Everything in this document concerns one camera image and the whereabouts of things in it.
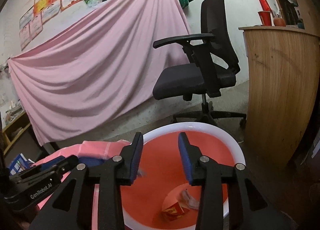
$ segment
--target mesh backrest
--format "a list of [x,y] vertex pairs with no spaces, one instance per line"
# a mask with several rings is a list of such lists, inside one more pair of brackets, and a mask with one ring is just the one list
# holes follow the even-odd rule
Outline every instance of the mesh backrest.
[[227,29],[224,0],[204,0],[201,4],[201,33],[213,33],[210,52],[228,64],[234,73],[240,71],[238,57],[233,50]]

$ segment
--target pink fabric backdrop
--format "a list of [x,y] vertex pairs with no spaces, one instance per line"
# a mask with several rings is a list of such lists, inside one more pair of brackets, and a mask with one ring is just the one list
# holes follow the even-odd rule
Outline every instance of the pink fabric backdrop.
[[87,132],[150,98],[164,68],[188,62],[178,44],[152,43],[188,33],[178,0],[110,0],[8,60],[40,145]]

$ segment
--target wooden shelf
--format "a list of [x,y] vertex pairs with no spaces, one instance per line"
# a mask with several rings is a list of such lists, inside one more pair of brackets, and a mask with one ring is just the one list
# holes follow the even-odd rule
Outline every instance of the wooden shelf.
[[23,111],[21,114],[19,114],[14,120],[12,120],[10,122],[10,124],[8,124],[4,129],[2,129],[2,132],[5,132],[11,125],[14,124],[15,121],[17,121],[20,117],[22,117],[24,114],[26,113],[26,111]]
[[20,136],[30,127],[31,123],[27,124],[14,138],[13,140],[7,145],[4,150],[4,155],[10,150],[10,148],[15,144],[15,142],[19,139]]

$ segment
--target wooden cabinet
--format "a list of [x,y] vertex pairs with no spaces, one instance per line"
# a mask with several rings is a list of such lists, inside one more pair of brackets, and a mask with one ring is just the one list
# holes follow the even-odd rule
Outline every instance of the wooden cabinet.
[[244,143],[283,168],[307,128],[319,82],[319,38],[302,29],[242,27],[249,63]]

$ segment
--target metal screw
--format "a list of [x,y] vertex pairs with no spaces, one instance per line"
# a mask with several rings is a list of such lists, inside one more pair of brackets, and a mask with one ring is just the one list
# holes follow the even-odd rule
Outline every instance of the metal screw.
[[236,165],[236,168],[237,168],[239,171],[242,171],[242,170],[244,170],[245,166],[244,166],[242,163],[238,163],[238,164]]
[[112,157],[112,160],[113,160],[114,162],[119,162],[119,161],[122,160],[122,157],[121,157],[120,155],[116,155],[116,156],[113,156],[113,157]]
[[77,165],[77,170],[78,170],[78,171],[82,171],[84,168],[85,168],[85,164],[84,164],[84,163],[79,163],[79,164]]
[[200,157],[200,161],[202,161],[203,163],[207,163],[209,161],[209,157],[207,156],[201,156]]

